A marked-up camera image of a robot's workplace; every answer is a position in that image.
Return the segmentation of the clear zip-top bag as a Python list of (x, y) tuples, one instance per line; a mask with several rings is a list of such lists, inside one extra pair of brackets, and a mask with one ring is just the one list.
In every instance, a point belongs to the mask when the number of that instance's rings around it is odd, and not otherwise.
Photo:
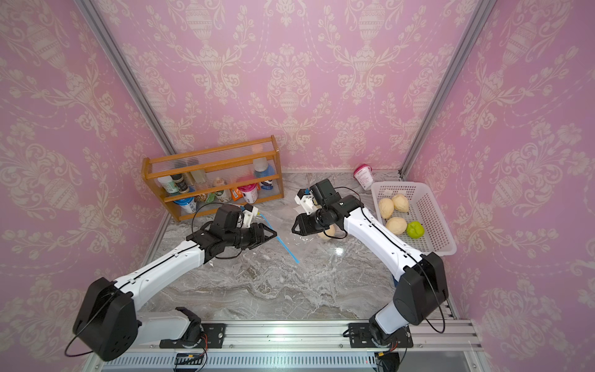
[(296, 264), (304, 264), (319, 249), (324, 249), (331, 242), (339, 242), (346, 237), (346, 233), (336, 226), (336, 237), (323, 240), (318, 234), (301, 237), (291, 232), (295, 218), (301, 210), (298, 207), (277, 206), (263, 209), (259, 212), (259, 219), (277, 232), (275, 241), (289, 254)]

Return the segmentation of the beige pear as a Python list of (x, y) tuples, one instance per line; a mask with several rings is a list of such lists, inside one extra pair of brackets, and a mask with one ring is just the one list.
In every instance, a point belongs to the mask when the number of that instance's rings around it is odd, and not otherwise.
[(382, 219), (389, 219), (394, 213), (394, 203), (391, 198), (382, 198), (378, 202), (379, 213)]
[(395, 195), (391, 201), (393, 202), (394, 210), (397, 212), (409, 213), (410, 211), (410, 202), (409, 200), (402, 194)]
[(408, 222), (401, 217), (392, 217), (387, 220), (385, 226), (395, 236), (399, 236), (407, 230)]

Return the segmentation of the green pear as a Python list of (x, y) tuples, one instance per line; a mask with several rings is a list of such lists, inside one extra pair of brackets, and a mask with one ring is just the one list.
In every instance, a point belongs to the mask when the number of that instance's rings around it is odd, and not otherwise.
[(417, 240), (425, 235), (425, 228), (419, 221), (413, 221), (408, 224), (406, 233), (411, 239)]

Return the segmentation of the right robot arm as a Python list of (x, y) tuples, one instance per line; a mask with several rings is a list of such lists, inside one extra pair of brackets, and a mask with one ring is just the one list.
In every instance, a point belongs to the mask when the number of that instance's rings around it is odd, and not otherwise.
[(335, 225), (363, 243), (396, 280), (393, 299), (369, 320), (375, 344), (395, 344), (396, 332), (420, 325), (449, 298), (443, 259), (434, 253), (423, 254), (395, 236), (358, 196), (343, 197), (325, 179), (299, 190), (295, 201), (304, 212), (296, 217), (293, 234), (315, 235)]

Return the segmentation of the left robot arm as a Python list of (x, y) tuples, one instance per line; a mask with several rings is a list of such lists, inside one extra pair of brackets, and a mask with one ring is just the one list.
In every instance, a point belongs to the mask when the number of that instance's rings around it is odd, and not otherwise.
[(206, 351), (208, 336), (202, 320), (184, 306), (172, 316), (141, 318), (138, 311), (172, 282), (218, 259), (228, 248), (239, 253), (277, 238), (267, 224), (256, 223), (257, 208), (220, 206), (213, 220), (192, 232), (173, 250), (144, 267), (110, 281), (101, 277), (85, 293), (73, 325), (73, 339), (102, 361), (113, 361), (137, 344), (165, 344)]

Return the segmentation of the pink lid cup on shelf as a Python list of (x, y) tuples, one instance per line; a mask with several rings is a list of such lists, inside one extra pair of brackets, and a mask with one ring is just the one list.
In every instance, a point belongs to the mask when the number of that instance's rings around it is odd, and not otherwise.
[(257, 184), (247, 184), (238, 187), (238, 189), (242, 193), (246, 203), (253, 204), (257, 201), (259, 190)]

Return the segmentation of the orange snack packet on shelf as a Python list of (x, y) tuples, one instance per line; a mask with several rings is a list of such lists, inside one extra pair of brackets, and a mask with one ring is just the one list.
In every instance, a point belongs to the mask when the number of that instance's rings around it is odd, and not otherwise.
[(243, 192), (241, 192), (238, 188), (231, 188), (230, 195), (233, 201), (239, 201), (243, 198)]

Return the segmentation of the pink lid yogurt cup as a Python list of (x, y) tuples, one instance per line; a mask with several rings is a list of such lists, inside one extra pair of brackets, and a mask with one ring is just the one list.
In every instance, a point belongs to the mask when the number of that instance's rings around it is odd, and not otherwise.
[(353, 177), (358, 181), (364, 191), (369, 191), (374, 183), (372, 167), (361, 164), (354, 172)]

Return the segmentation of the blue white bottle on shelf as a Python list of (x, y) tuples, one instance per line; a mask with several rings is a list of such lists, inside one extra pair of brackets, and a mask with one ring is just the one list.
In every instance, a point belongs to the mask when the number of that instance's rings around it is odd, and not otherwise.
[[(269, 163), (265, 157), (257, 158), (253, 161), (254, 177), (264, 178), (275, 175), (274, 167)], [(274, 183), (272, 179), (266, 179), (260, 182), (260, 189), (270, 191), (274, 189)]]

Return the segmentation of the blue lid cup lower shelf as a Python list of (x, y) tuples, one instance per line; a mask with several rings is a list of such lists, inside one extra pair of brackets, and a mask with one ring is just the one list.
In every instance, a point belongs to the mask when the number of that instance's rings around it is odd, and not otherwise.
[(193, 197), (175, 200), (174, 203), (179, 206), (186, 215), (194, 215), (197, 212), (196, 201)]

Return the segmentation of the dark spice jar on shelf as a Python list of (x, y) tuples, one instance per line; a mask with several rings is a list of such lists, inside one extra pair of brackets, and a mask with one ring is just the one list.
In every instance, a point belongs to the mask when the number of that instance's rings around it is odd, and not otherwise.
[(186, 194), (190, 192), (190, 188), (187, 185), (185, 177), (183, 175), (171, 175), (172, 180), (175, 182), (178, 192), (180, 194)]

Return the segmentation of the white plastic basket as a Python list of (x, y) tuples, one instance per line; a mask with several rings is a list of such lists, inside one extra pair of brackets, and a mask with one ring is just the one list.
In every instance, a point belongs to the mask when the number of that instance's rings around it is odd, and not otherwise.
[(371, 193), (376, 217), (384, 225), (387, 219), (382, 217), (378, 206), (381, 199), (393, 198), (396, 195), (403, 195), (407, 198), (409, 211), (404, 213), (394, 210), (392, 217), (403, 218), (407, 223), (418, 222), (424, 227), (425, 233), (418, 239), (412, 239), (404, 232), (400, 235), (404, 242), (424, 254), (435, 252), (437, 255), (445, 257), (456, 253), (455, 240), (429, 186), (412, 181), (382, 181), (372, 184)]

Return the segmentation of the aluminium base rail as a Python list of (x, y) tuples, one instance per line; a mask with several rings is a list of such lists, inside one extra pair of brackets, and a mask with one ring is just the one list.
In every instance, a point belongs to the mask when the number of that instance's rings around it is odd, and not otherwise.
[(352, 348), (342, 336), (359, 320), (224, 321), (223, 348), (203, 351), (139, 345), (114, 361), (87, 359), (85, 371), (488, 371), (468, 320), (448, 320), (444, 333), (409, 326), (413, 347)]

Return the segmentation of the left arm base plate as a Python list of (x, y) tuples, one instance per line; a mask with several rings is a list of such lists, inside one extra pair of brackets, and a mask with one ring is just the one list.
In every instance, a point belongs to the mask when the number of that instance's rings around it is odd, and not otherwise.
[(161, 349), (221, 349), (226, 337), (226, 324), (202, 323), (190, 325), (188, 330), (178, 339), (162, 339), (159, 344)]

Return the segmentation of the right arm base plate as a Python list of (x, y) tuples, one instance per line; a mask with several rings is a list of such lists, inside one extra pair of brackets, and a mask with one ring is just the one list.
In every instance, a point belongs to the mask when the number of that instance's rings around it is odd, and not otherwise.
[(342, 334), (348, 338), (352, 348), (381, 348), (394, 350), (413, 347), (412, 334), (408, 326), (387, 335), (368, 322), (351, 322)]

